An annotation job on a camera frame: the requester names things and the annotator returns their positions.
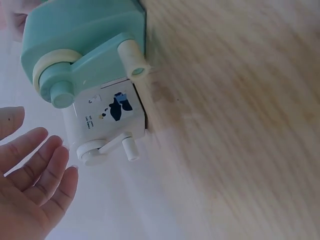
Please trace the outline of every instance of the wooden table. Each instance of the wooden table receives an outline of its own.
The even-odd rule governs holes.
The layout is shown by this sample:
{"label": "wooden table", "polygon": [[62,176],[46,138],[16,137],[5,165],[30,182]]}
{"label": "wooden table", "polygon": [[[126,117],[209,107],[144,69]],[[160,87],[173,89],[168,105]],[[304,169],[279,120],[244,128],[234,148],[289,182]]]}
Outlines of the wooden table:
{"label": "wooden table", "polygon": [[190,240],[320,239],[318,0],[143,0],[146,144]]}

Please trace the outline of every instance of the fingernail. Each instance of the fingernail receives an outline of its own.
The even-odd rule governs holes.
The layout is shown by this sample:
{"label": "fingernail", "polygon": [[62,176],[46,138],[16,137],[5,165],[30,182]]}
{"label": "fingernail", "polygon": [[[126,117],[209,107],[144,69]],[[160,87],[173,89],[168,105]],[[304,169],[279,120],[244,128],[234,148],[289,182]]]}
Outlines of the fingernail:
{"label": "fingernail", "polygon": [[71,167],[75,168],[75,169],[79,169],[79,167],[77,165],[72,165]]}
{"label": "fingernail", "polygon": [[66,145],[62,145],[65,149],[67,149],[68,151],[70,150],[68,146]]}

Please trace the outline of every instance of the human hand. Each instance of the human hand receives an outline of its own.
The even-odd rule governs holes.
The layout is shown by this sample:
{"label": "human hand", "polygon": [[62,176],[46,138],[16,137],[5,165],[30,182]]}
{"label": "human hand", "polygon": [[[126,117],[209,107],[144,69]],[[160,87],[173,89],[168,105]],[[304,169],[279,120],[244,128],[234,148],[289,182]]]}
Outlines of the human hand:
{"label": "human hand", "polygon": [[[21,127],[23,107],[0,108],[0,140]],[[43,240],[59,223],[75,197],[78,170],[66,165],[69,151],[51,136],[19,169],[10,169],[48,136],[38,127],[0,146],[0,238]]]}
{"label": "human hand", "polygon": [[41,0],[0,0],[12,38],[21,42],[28,14],[41,4]]}

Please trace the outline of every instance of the white plastic base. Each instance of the white plastic base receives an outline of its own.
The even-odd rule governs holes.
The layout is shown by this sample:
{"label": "white plastic base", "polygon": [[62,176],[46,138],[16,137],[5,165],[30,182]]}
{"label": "white plastic base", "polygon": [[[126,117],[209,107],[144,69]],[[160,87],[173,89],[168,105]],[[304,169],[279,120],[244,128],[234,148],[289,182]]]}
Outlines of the white plastic base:
{"label": "white plastic base", "polygon": [[139,158],[135,139],[145,135],[145,112],[130,80],[85,90],[62,112],[70,149],[86,166],[120,147],[129,161]]}

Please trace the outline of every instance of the cartoon sticker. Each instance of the cartoon sticker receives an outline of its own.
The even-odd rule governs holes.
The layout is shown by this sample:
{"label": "cartoon sticker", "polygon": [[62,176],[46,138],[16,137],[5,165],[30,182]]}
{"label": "cartoon sticker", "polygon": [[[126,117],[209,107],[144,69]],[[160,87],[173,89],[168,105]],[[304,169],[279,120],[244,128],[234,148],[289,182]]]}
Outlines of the cartoon sticker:
{"label": "cartoon sticker", "polygon": [[108,107],[104,109],[99,118],[104,119],[111,116],[117,122],[121,118],[128,117],[128,114],[126,113],[131,111],[133,111],[133,108],[127,99],[127,94],[118,92],[113,96],[113,103],[110,103]]}

